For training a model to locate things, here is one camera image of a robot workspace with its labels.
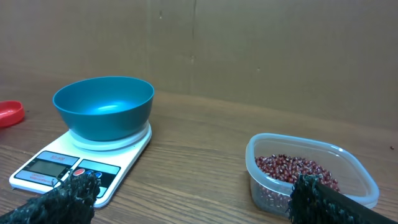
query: bowl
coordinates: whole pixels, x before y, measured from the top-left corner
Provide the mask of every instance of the bowl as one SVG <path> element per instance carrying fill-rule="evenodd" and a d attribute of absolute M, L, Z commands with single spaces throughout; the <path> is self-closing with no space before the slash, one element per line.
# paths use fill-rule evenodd
<path fill-rule="evenodd" d="M 66 125 L 92 141 L 121 139 L 148 120 L 154 87 L 133 77 L 99 77 L 72 83 L 53 97 Z"/>
<path fill-rule="evenodd" d="M 24 107 L 20 101 L 0 102 L 0 128 L 17 124 L 24 119 L 24 116 Z"/>
<path fill-rule="evenodd" d="M 287 217 L 293 184 L 272 178 L 258 168 L 255 157 L 287 155 L 313 160 L 338 180 L 340 192 L 368 208 L 376 206 L 379 188 L 367 170 L 346 150 L 325 142 L 285 136 L 257 134 L 246 148 L 246 167 L 250 173 L 251 197 L 261 210 Z"/>

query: adzuki beans in container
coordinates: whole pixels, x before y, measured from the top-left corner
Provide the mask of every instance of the adzuki beans in container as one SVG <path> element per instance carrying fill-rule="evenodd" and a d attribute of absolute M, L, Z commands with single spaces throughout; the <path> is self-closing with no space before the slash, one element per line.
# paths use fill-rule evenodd
<path fill-rule="evenodd" d="M 256 157 L 255 162 L 263 173 L 274 179 L 294 184 L 300 174 L 317 175 L 321 184 L 340 192 L 338 181 L 332 177 L 331 172 L 313 160 L 279 154 Z M 288 209 L 289 196 L 273 192 L 258 183 L 253 193 L 256 194 L 257 197 L 254 198 L 261 209 L 274 208 L 272 212 L 287 215 L 285 212 Z"/>

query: wooden tabletop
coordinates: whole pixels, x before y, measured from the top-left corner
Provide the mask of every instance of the wooden tabletop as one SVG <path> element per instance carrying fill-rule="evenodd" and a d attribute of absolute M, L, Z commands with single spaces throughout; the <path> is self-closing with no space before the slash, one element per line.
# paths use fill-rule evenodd
<path fill-rule="evenodd" d="M 20 100 L 26 110 L 22 123 L 0 129 L 1 214 L 37 196 L 12 190 L 8 178 L 67 130 L 52 96 L 74 81 L 0 69 L 0 101 Z M 398 221 L 398 131 L 162 91 L 155 94 L 150 123 L 152 141 L 93 223 L 288 223 L 251 200 L 244 153 L 257 133 L 345 148 L 380 188 L 374 210 Z"/>

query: container rim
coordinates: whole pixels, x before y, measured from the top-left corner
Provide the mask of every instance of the container rim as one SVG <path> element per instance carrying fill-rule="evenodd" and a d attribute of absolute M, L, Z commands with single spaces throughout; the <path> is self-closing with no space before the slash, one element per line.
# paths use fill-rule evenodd
<path fill-rule="evenodd" d="M 142 80 L 142 79 L 139 79 L 139 78 L 134 78 L 134 77 L 126 77 L 126 76 L 104 76 L 104 77 L 87 78 L 87 79 L 80 80 L 80 81 L 77 81 L 77 82 L 74 82 L 74 83 L 71 83 L 71 84 L 69 84 L 69 85 L 66 85 L 66 86 L 62 87 L 61 89 L 59 89 L 59 90 L 53 95 L 53 97 L 52 97 L 52 103 L 54 104 L 54 106 L 56 107 L 56 109 L 58 109 L 58 110 L 60 110 L 60 111 L 63 111 L 63 112 L 66 112 L 66 113 L 70 113 L 70 114 L 82 115 L 82 116 L 103 116 L 103 115 L 117 114 L 117 113 L 123 113 L 123 112 L 125 112 L 125 111 L 118 111 L 118 112 L 112 112 L 112 113 L 107 113 L 107 114 L 85 114 L 85 113 L 77 113 L 77 112 L 73 112 L 73 111 L 70 111 L 70 110 L 65 110 L 65 109 L 59 107 L 59 105 L 57 105 L 57 104 L 55 103 L 55 97 L 57 97 L 57 95 L 58 95 L 62 90 L 66 89 L 66 88 L 68 88 L 68 87 L 70 87 L 70 86 L 72 86 L 72 85 L 75 85 L 75 84 L 77 84 L 77 83 L 87 82 L 87 81 L 90 81 L 90 80 L 95 80 L 95 79 L 100 79 L 100 78 L 128 78 L 128 79 L 134 79 L 134 80 L 143 82 L 143 83 L 145 83 L 145 84 L 148 84 L 148 85 L 152 88 L 152 94 L 151 94 L 151 96 L 150 96 L 145 102 L 143 102 L 143 103 L 141 103 L 141 104 L 139 104 L 139 105 L 137 105 L 137 106 L 135 106 L 135 107 L 133 107 L 133 108 L 130 108 L 130 110 L 131 110 L 131 109 L 134 109 L 134 108 L 138 108 L 138 107 L 140 107 L 140 106 L 142 106 L 142 105 L 148 103 L 151 99 L 153 99 L 153 97 L 154 97 L 154 95 L 155 95 L 155 88 L 154 88 L 154 86 L 152 86 L 152 84 L 150 84 L 149 82 L 147 82 L 147 81 L 145 81 L 145 80 Z"/>
<path fill-rule="evenodd" d="M 254 156 L 255 156 L 254 144 L 256 143 L 256 141 L 261 139 L 288 139 L 291 141 L 302 142 L 318 147 L 327 147 L 329 150 L 335 152 L 339 156 L 349 160 L 357 168 L 357 170 L 360 173 L 362 173 L 363 177 L 365 178 L 365 181 L 370 186 L 370 192 L 368 192 L 369 193 L 368 196 L 361 197 L 361 196 L 346 195 L 346 194 L 345 196 L 349 197 L 352 200 L 355 200 L 356 202 L 368 208 L 373 208 L 374 206 L 376 206 L 380 194 L 379 187 L 377 186 L 373 178 L 370 176 L 370 174 L 367 172 L 367 170 L 363 167 L 363 165 L 358 161 L 358 159 L 355 158 L 348 151 L 338 146 L 312 139 L 305 139 L 305 138 L 286 136 L 282 134 L 272 134 L 272 133 L 261 133 L 253 136 L 246 147 L 246 168 L 248 169 L 248 172 L 250 173 L 251 177 L 262 186 L 289 196 L 292 193 L 293 189 L 293 184 L 276 180 L 273 179 L 272 177 L 269 177 L 268 175 L 265 175 L 265 173 L 263 173 L 262 170 L 260 170 L 260 168 L 258 168 L 257 164 L 254 162 Z"/>

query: clear plastic container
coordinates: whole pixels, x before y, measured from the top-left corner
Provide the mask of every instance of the clear plastic container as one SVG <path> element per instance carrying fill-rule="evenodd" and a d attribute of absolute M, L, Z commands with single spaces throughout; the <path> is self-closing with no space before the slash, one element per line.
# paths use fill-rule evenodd
<path fill-rule="evenodd" d="M 313 160 L 333 174 L 342 194 L 368 208 L 377 204 L 378 186 L 357 158 L 346 150 L 325 142 L 264 133 L 253 136 L 246 148 L 251 195 L 261 210 L 288 215 L 286 210 L 293 185 L 269 177 L 255 162 L 255 157 L 273 154 Z"/>

